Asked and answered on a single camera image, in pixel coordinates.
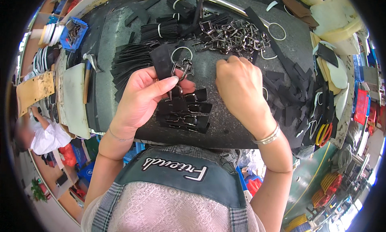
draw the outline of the hammer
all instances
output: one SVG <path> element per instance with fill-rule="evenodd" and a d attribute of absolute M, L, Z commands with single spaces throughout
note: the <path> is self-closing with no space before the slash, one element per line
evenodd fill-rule
<path fill-rule="evenodd" d="M 83 89 L 83 104 L 87 103 L 88 84 L 90 81 L 90 73 L 93 68 L 95 72 L 102 72 L 97 66 L 97 58 L 93 54 L 83 54 L 83 59 L 88 60 L 86 64 L 86 77 L 84 78 L 84 89 Z"/>

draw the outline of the silver bracelet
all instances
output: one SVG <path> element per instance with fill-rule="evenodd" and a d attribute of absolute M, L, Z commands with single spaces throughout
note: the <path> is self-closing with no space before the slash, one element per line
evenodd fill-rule
<path fill-rule="evenodd" d="M 109 125 L 109 129 L 108 129 L 108 131 L 110 132 L 110 134 L 113 136 L 113 138 L 115 138 L 115 139 L 118 139 L 120 142 L 126 142 L 126 141 L 128 141 L 128 140 L 132 140 L 132 139 L 134 139 L 134 138 L 129 138 L 129 139 L 122 139 L 122 138 L 118 138 L 118 137 L 116 137 L 112 132 L 111 132 L 111 130 L 110 130 L 110 125 Z"/>
<path fill-rule="evenodd" d="M 274 130 L 274 132 L 269 135 L 267 138 L 264 138 L 264 139 L 261 139 L 261 140 L 256 140 L 256 138 L 254 136 L 252 136 L 252 142 L 253 143 L 256 143 L 256 144 L 268 144 L 268 143 L 272 143 L 273 141 L 276 140 L 276 138 L 279 136 L 279 132 L 280 132 L 280 126 L 279 126 L 279 122 L 276 121 L 276 129 Z"/>

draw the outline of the dark granite workbench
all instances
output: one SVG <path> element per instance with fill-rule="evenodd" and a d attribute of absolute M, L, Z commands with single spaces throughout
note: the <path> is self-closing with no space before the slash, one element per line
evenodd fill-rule
<path fill-rule="evenodd" d="M 109 4 L 98 7 L 87 14 L 83 20 L 89 24 L 89 31 L 86 33 L 80 51 L 74 54 L 70 59 L 76 63 L 79 56 L 85 52 L 94 53 L 98 58 L 98 66 L 104 73 L 92 73 L 91 87 L 89 94 L 91 100 L 87 104 L 87 115 L 89 126 L 96 131 L 106 132 L 109 123 L 111 122 L 117 103 L 114 101 L 116 89 L 112 82 L 110 74 L 111 62 L 115 54 L 115 47 L 127 44 L 130 32 L 136 32 L 135 42 L 140 39 L 140 20 L 136 19 L 131 27 L 125 27 L 125 19 L 132 13 L 129 8 L 130 0 L 110 0 Z M 283 26 L 287 32 L 287 38 L 284 41 L 277 41 L 285 56 L 294 62 L 298 62 L 304 71 L 313 67 L 312 47 L 308 26 L 300 20 L 288 15 L 287 13 L 272 8 L 266 12 L 266 4 L 252 0 L 227 0 L 237 4 L 243 8 L 251 6 L 253 10 L 262 18 L 269 22 L 277 22 Z M 260 0 L 264 3 L 270 3 L 272 0 Z M 205 6 L 217 11 L 225 12 L 223 8 L 217 8 L 213 5 Z M 172 10 L 167 7 L 166 0 L 161 0 L 159 3 L 151 7 L 151 20 L 149 23 L 154 23 L 155 18 L 160 14 L 172 13 Z M 278 27 L 271 27 L 271 32 L 276 37 L 282 37 L 282 31 Z M 191 42 L 186 42 L 186 46 L 190 47 Z M 210 114 L 211 126 L 207 134 L 200 134 L 178 129 L 160 128 L 158 122 L 153 116 L 148 123 L 138 129 L 136 138 L 141 140 L 153 141 L 167 144 L 189 144 L 204 148 L 256 148 L 256 145 L 251 142 L 249 132 L 242 124 L 233 117 L 226 109 L 222 102 L 216 86 L 215 86 L 215 62 L 218 59 L 226 59 L 229 55 L 221 55 L 216 51 L 204 51 L 193 54 L 193 65 L 195 76 L 190 76 L 189 79 L 197 84 L 197 88 L 206 88 L 208 90 L 208 102 L 213 104 L 213 109 Z M 274 53 L 269 50 L 264 54 L 265 57 L 271 57 Z M 263 60 L 258 56 L 256 65 L 265 71 L 284 72 L 284 69 L 278 59 Z M 289 77 L 286 74 L 286 83 L 290 83 Z M 282 104 L 278 99 L 270 97 L 274 100 L 274 104 L 281 107 Z M 295 138 L 295 127 L 298 126 L 297 119 L 291 127 L 281 126 L 283 133 L 288 138 L 291 147 L 299 147 L 303 136 Z"/>

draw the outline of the hammer head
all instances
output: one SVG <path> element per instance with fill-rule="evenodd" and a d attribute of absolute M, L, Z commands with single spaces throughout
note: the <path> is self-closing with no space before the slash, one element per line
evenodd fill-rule
<path fill-rule="evenodd" d="M 102 72 L 98 66 L 97 66 L 97 57 L 93 54 L 83 54 L 83 59 L 84 60 L 89 60 L 89 62 L 91 63 L 91 66 L 94 68 L 95 72 Z"/>

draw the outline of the potted plant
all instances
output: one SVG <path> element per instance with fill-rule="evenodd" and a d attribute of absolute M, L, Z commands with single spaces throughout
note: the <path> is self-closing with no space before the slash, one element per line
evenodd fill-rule
<path fill-rule="evenodd" d="M 34 193 L 34 197 L 36 201 L 42 200 L 44 202 L 47 202 L 46 195 L 43 193 L 41 187 L 39 186 L 39 182 L 34 178 L 31 181 L 32 187 L 31 191 Z"/>

